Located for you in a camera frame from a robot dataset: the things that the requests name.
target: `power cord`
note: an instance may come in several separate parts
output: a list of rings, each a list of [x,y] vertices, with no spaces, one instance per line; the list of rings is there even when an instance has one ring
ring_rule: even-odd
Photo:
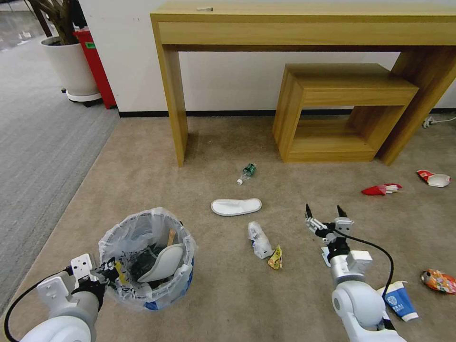
[[[62,270],[61,272],[63,271],[66,271],[70,276],[73,274],[73,270],[71,269],[71,266],[68,266],[67,268],[65,268],[64,270]],[[31,287],[29,287],[26,291],[24,291],[19,297],[16,298],[16,300],[13,302],[13,304],[11,304],[10,308],[8,309],[8,311],[6,312],[6,315],[5,315],[5,321],[4,321],[4,330],[5,330],[5,335],[6,335],[6,338],[10,341],[10,342],[19,342],[18,340],[16,340],[12,335],[11,335],[11,332],[10,332],[10,316],[11,316],[11,313],[13,312],[13,309],[16,307],[16,305],[21,301],[22,298],[24,298],[30,291],[32,291],[33,289],[35,289],[42,281],[48,279],[49,277],[51,276],[55,276],[57,273],[54,273],[54,274],[51,274],[49,276],[47,276],[46,278],[43,278],[41,279],[39,282],[37,282],[36,284],[32,285]]]
[[[454,118],[448,119],[448,120],[434,120],[434,118],[432,116],[428,116],[423,122],[423,128],[428,128],[432,124],[438,124],[440,122],[449,122],[449,121],[453,121],[453,120],[456,120],[456,116]]]
[[[388,290],[388,287],[391,285],[391,281],[393,279],[393,273],[394,273],[394,262],[393,262],[393,258],[391,257],[391,255],[385,250],[383,249],[382,247],[372,243],[372,242],[369,242],[369,241],[366,241],[366,240],[363,240],[363,239],[360,239],[360,238],[357,238],[357,237],[352,237],[350,235],[347,235],[347,234],[344,234],[344,233],[341,233],[339,231],[336,231],[334,228],[329,228],[328,229],[330,231],[332,231],[333,233],[337,233],[337,234],[340,234],[342,235],[344,238],[349,238],[351,240],[354,240],[354,241],[358,241],[358,242],[361,242],[361,243],[364,243],[366,245],[369,245],[369,246],[372,246],[372,247],[375,247],[379,250],[381,250],[383,253],[386,254],[386,256],[388,257],[389,259],[389,276],[388,276],[388,281],[386,282],[386,285],[385,285],[385,289],[383,290],[383,294],[381,295],[381,297],[383,298],[383,300],[385,300],[385,296],[386,296],[386,292]]]

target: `trash can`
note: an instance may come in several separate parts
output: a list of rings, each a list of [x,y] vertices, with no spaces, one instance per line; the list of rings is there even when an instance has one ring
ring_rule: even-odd
[[[164,264],[170,264],[170,258],[165,258],[164,251],[173,247],[181,248],[181,252],[171,273],[165,278],[162,278],[162,273],[161,276],[145,279],[152,275],[151,271],[158,269],[155,267],[157,264],[161,262],[163,265],[163,260]],[[120,274],[115,283],[108,284],[108,291],[129,307],[165,308],[186,294],[193,278],[195,240],[182,223],[164,208],[128,216],[106,232],[98,242],[98,250],[100,264],[114,258],[115,268]]]
[[[82,45],[82,50],[84,51],[87,62],[89,63],[90,70],[94,75],[98,91],[101,94],[101,98],[103,99],[106,109],[116,107],[117,105],[115,103],[113,91],[109,85],[105,69],[103,68],[103,64],[101,64],[100,57],[89,29],[85,27],[81,30],[77,30],[74,35]]]

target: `red snack wrapper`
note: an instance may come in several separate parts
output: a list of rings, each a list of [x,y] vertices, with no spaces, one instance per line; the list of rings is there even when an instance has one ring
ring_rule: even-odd
[[[387,193],[399,192],[402,186],[395,183],[387,183],[370,187],[361,191],[364,195],[386,195]]]
[[[451,182],[451,177],[442,173],[432,173],[428,170],[418,170],[417,174],[430,186],[443,188]]]
[[[421,281],[433,290],[456,295],[456,279],[435,269],[428,269],[421,275]]]

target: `white plant pot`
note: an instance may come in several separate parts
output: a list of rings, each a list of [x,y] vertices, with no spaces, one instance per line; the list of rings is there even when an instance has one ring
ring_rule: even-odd
[[[49,60],[72,101],[92,101],[101,97],[92,71],[90,71],[81,44],[52,45],[59,37],[49,37],[41,42]]]

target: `wooden console table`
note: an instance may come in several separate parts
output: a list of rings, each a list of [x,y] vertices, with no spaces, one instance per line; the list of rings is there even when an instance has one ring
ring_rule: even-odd
[[[419,90],[377,154],[388,165],[456,77],[456,6],[168,2],[151,20],[179,166],[188,137],[179,51],[399,51],[392,72]]]

